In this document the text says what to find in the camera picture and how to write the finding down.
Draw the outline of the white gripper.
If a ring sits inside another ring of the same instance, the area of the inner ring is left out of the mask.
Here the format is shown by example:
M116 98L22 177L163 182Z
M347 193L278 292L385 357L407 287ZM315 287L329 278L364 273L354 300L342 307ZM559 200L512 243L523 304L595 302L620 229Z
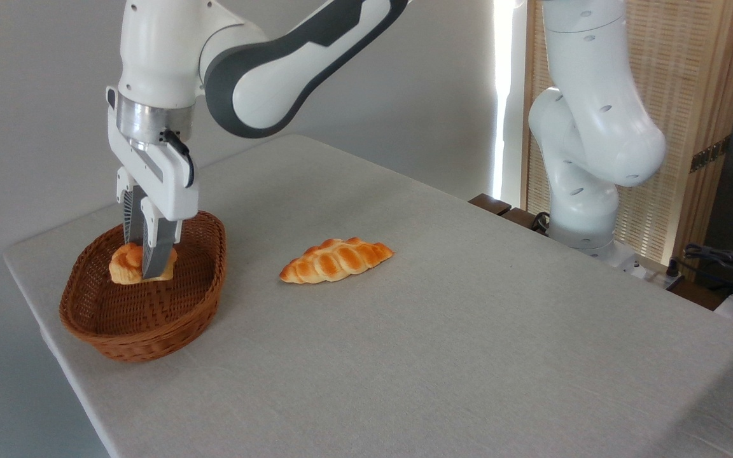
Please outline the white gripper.
M116 197L123 208L124 243L143 245L143 279L163 276L181 221L196 215L199 185L191 153L194 106L140 104L107 89L108 140L122 166Z

